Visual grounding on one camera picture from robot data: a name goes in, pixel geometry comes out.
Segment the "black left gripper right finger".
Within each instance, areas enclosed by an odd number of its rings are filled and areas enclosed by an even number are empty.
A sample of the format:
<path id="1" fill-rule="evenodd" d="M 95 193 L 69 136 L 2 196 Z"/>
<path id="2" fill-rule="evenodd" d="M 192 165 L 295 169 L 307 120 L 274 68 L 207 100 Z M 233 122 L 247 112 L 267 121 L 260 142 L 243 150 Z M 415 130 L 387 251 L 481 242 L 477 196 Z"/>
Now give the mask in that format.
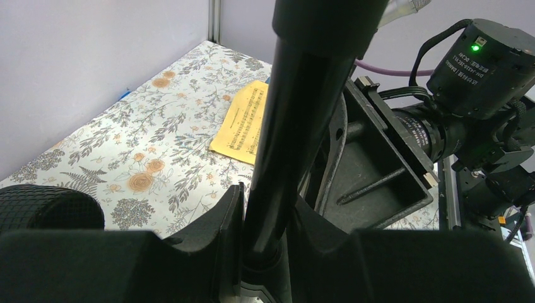
<path id="1" fill-rule="evenodd" d="M 466 231 L 346 233 L 299 200 L 290 220 L 295 302 L 533 302 L 504 241 Z"/>

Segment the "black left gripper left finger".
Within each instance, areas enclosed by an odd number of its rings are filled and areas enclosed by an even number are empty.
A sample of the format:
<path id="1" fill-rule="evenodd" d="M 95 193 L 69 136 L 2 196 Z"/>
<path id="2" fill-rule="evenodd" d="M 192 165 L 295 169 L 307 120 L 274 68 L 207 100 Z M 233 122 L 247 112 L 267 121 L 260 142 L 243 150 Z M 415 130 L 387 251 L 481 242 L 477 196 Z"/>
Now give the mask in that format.
<path id="1" fill-rule="evenodd" d="M 244 187 L 164 239 L 150 230 L 1 233 L 2 302 L 235 302 Z"/>

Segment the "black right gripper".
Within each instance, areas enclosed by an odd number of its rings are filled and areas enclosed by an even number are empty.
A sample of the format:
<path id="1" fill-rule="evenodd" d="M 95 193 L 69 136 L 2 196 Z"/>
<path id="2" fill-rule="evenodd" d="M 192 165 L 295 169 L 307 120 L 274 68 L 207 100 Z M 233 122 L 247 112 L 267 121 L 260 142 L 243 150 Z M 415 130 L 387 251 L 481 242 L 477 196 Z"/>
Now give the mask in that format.
<path id="1" fill-rule="evenodd" d="M 366 76 L 346 82 L 316 158 L 313 208 L 346 232 L 384 229 L 431 204 L 432 162 L 467 138 L 460 118 L 423 104 L 392 110 L 378 87 Z"/>

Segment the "yellow sheet music page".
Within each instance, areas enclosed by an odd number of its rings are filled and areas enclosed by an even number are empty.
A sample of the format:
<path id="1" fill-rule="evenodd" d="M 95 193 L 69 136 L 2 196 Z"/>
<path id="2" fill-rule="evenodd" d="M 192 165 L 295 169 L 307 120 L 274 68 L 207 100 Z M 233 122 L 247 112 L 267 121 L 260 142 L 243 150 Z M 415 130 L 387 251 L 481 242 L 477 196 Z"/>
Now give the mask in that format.
<path id="1" fill-rule="evenodd" d="M 253 165 L 256 160 L 268 84 L 249 83 L 234 96 L 223 123 L 209 149 Z"/>

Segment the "black tripod music stand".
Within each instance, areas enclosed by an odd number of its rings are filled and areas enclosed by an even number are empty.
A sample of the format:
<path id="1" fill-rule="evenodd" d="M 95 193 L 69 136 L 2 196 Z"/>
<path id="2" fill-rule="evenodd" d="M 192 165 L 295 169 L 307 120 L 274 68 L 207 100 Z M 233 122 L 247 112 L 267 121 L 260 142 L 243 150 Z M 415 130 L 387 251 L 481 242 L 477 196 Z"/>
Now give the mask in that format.
<path id="1" fill-rule="evenodd" d="M 277 36 L 243 225 L 242 288 L 291 301 L 283 238 L 355 59 L 378 29 L 386 1 L 276 1 Z"/>

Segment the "black left microphone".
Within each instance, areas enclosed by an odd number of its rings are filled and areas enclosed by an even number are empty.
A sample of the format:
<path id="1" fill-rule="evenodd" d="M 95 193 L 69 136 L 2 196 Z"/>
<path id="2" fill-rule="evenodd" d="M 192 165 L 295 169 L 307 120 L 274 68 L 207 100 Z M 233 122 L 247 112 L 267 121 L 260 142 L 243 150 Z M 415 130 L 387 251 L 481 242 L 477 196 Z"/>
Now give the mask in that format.
<path id="1" fill-rule="evenodd" d="M 1 233 L 26 229 L 105 227 L 100 204 L 90 195 L 57 186 L 18 184 L 1 188 Z"/>

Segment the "floral patterned table cloth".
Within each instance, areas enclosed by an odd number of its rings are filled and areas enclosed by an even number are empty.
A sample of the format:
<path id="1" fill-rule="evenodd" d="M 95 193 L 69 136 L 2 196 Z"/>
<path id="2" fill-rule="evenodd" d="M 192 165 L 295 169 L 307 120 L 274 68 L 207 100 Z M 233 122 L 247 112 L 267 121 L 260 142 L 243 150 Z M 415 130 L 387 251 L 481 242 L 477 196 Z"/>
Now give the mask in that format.
<path id="1" fill-rule="evenodd" d="M 1 181 L 75 189 L 96 199 L 108 230 L 162 238 L 212 208 L 251 165 L 209 145 L 235 94 L 269 63 L 203 42 Z"/>

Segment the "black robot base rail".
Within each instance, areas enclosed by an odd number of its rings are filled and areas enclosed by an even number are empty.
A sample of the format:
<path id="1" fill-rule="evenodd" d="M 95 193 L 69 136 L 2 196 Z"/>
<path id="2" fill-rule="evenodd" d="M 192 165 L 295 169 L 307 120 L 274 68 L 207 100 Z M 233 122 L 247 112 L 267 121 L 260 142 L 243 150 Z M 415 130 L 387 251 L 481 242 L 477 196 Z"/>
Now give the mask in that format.
<path id="1" fill-rule="evenodd" d="M 455 157 L 438 162 L 438 214 L 440 230 L 484 231 L 507 241 L 531 278 L 526 240 L 531 236 L 528 207 L 534 204 L 534 172 L 516 166 L 499 173 L 462 169 Z"/>

